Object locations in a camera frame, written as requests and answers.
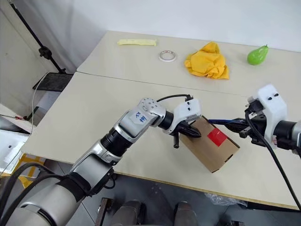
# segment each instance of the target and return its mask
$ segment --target plastic bag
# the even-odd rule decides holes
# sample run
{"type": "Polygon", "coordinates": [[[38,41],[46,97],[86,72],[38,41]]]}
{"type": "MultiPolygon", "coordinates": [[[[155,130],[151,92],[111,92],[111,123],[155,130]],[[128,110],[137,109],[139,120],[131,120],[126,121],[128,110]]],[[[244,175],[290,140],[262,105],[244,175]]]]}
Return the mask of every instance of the plastic bag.
{"type": "Polygon", "coordinates": [[[210,194],[210,193],[205,193],[205,196],[210,199],[210,201],[214,205],[219,205],[219,206],[230,206],[230,205],[235,205],[235,204],[241,204],[244,206],[247,206],[247,202],[239,200],[239,199],[234,199],[234,198],[229,198],[225,196],[220,196],[216,194],[210,194]]]}

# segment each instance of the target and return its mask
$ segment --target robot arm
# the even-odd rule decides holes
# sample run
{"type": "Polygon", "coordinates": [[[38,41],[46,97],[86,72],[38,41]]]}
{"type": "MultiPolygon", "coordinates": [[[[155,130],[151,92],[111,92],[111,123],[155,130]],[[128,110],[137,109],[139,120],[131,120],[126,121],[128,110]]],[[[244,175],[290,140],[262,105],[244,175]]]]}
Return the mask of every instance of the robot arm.
{"type": "MultiPolygon", "coordinates": [[[[287,121],[286,103],[272,85],[267,85],[248,99],[248,113],[255,115],[251,121],[269,145],[276,149],[301,151],[301,121],[287,121]]],[[[241,138],[252,139],[252,144],[265,146],[243,118],[209,120],[212,124],[225,125],[241,138]]]]}
{"type": "Polygon", "coordinates": [[[65,180],[46,187],[23,202],[15,209],[7,225],[65,225],[86,196],[98,193],[105,186],[114,172],[113,166],[149,126],[160,127],[174,136],[174,146],[178,147],[179,133],[201,136],[196,128],[188,124],[200,115],[199,101],[192,97],[186,98],[173,113],[151,98],[142,99],[73,165],[65,180]]]}

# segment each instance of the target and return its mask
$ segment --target tabletop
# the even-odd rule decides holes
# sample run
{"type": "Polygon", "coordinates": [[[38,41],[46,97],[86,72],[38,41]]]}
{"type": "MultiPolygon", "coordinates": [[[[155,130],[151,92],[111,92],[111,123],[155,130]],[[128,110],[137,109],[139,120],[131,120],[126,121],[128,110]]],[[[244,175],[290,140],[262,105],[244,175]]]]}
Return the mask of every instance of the tabletop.
{"type": "MultiPolygon", "coordinates": [[[[142,97],[156,99],[177,93],[189,93],[198,98],[202,114],[207,118],[242,117],[247,102],[239,95],[75,73],[22,151],[74,163],[142,97]]],[[[172,98],[162,104],[172,110],[181,101],[181,98],[172,98]]],[[[296,208],[269,152],[224,127],[220,129],[240,146],[240,150],[215,173],[210,173],[182,143],[179,149],[174,149],[173,137],[159,128],[149,128],[124,154],[115,171],[243,200],[296,208]]],[[[276,150],[276,154],[301,198],[299,157],[283,150],[276,150]]]]}
{"type": "MultiPolygon", "coordinates": [[[[188,93],[198,98],[207,118],[244,117],[247,97],[272,83],[288,106],[288,119],[300,120],[301,54],[270,49],[258,66],[246,62],[256,47],[218,43],[230,69],[229,80],[190,75],[184,60],[208,41],[189,40],[125,32],[107,32],[73,79],[50,108],[22,151],[74,163],[97,139],[102,138],[121,115],[143,97],[188,93]],[[156,46],[119,46],[119,39],[156,39],[156,46]],[[177,59],[159,60],[163,50],[177,59]]],[[[162,102],[173,110],[182,100],[162,102]]],[[[204,192],[295,209],[284,180],[269,152],[252,145],[250,139],[219,127],[240,150],[217,172],[210,173],[180,143],[159,128],[150,128],[126,152],[115,171],[204,192]]],[[[300,159],[290,151],[276,150],[296,195],[301,199],[300,159]]]]}

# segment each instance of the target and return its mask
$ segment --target brown box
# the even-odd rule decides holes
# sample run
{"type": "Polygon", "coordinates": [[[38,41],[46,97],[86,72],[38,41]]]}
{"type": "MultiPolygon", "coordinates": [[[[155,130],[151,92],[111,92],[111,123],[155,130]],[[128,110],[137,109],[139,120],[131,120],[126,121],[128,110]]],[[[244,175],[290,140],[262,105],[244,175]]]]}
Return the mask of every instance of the brown box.
{"type": "Polygon", "coordinates": [[[219,170],[238,151],[239,146],[203,116],[193,123],[201,138],[180,135],[180,140],[207,167],[210,172],[219,170]]]}

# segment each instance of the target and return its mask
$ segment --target black cable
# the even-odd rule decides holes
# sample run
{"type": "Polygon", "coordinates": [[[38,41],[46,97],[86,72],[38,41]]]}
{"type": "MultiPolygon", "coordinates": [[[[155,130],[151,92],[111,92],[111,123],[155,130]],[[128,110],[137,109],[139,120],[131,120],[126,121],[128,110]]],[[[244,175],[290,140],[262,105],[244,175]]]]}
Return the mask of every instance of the black cable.
{"type": "Polygon", "coordinates": [[[115,183],[115,179],[113,178],[113,177],[110,177],[110,179],[113,181],[113,185],[112,186],[103,186],[104,188],[106,188],[106,189],[113,189],[114,187],[115,187],[115,185],[116,185],[116,183],[115,183]]]}
{"type": "Polygon", "coordinates": [[[173,98],[173,97],[186,97],[188,99],[191,99],[191,96],[189,94],[177,94],[177,95],[170,95],[167,97],[160,98],[159,100],[157,100],[157,102],[160,102],[165,99],[173,98]]]}
{"type": "Polygon", "coordinates": [[[6,213],[4,214],[3,218],[0,221],[0,225],[6,225],[9,218],[13,214],[14,210],[18,207],[22,199],[42,180],[45,180],[47,178],[57,178],[59,180],[65,179],[65,176],[60,176],[57,174],[47,174],[44,176],[41,176],[37,179],[35,179],[27,188],[25,188],[22,193],[13,201],[13,203],[10,205],[6,213]]]}
{"type": "Polygon", "coordinates": [[[292,188],[292,186],[291,186],[291,183],[289,182],[289,180],[288,180],[288,178],[287,178],[287,176],[286,176],[286,174],[285,174],[285,172],[284,172],[284,170],[283,170],[283,168],[282,168],[282,166],[281,166],[281,164],[280,164],[280,162],[279,162],[277,156],[275,155],[275,153],[274,153],[272,147],[269,145],[269,143],[268,143],[267,140],[264,138],[264,136],[263,136],[263,135],[257,130],[257,128],[254,126],[253,122],[251,121],[251,119],[250,119],[250,117],[249,117],[249,114],[250,114],[250,113],[251,113],[251,112],[249,112],[248,109],[245,110],[246,122],[249,124],[249,126],[251,127],[252,131],[256,134],[256,136],[257,136],[257,137],[265,144],[265,146],[266,146],[267,149],[269,150],[269,152],[270,152],[270,154],[272,155],[272,158],[273,158],[275,164],[277,165],[277,167],[278,167],[278,169],[279,169],[279,171],[280,171],[280,173],[281,173],[281,175],[282,175],[282,177],[283,177],[283,179],[284,179],[284,181],[285,181],[285,183],[286,183],[286,185],[287,185],[287,187],[288,187],[288,190],[290,191],[290,193],[291,193],[293,199],[295,200],[295,202],[296,202],[296,204],[297,204],[299,210],[301,210],[301,205],[300,205],[300,203],[299,203],[299,200],[298,200],[298,198],[297,198],[295,192],[293,191],[293,188],[292,188]]]}
{"type": "Polygon", "coordinates": [[[32,166],[35,166],[35,167],[38,167],[40,170],[44,170],[46,171],[47,173],[50,173],[50,174],[55,174],[53,171],[51,171],[50,169],[48,169],[47,167],[37,163],[37,162],[29,162],[29,163],[26,163],[24,164],[23,166],[19,167],[9,178],[4,190],[3,190],[3,194],[0,198],[1,200],[1,204],[0,204],[0,219],[2,217],[2,214],[3,214],[3,211],[4,211],[4,208],[5,208],[5,205],[8,201],[8,197],[16,183],[16,181],[18,180],[18,177],[21,175],[21,173],[26,170],[27,168],[29,167],[32,167],[32,166]]]}
{"type": "Polygon", "coordinates": [[[27,28],[27,30],[29,31],[29,33],[33,36],[33,38],[36,40],[36,42],[39,44],[39,46],[44,47],[43,44],[42,44],[42,42],[37,37],[37,35],[33,32],[33,30],[31,29],[31,27],[26,22],[26,20],[24,19],[24,17],[20,13],[20,11],[15,7],[15,5],[13,3],[10,3],[10,6],[13,8],[13,10],[15,11],[15,13],[18,15],[18,17],[20,18],[20,20],[22,21],[22,23],[25,25],[25,27],[27,28]]]}

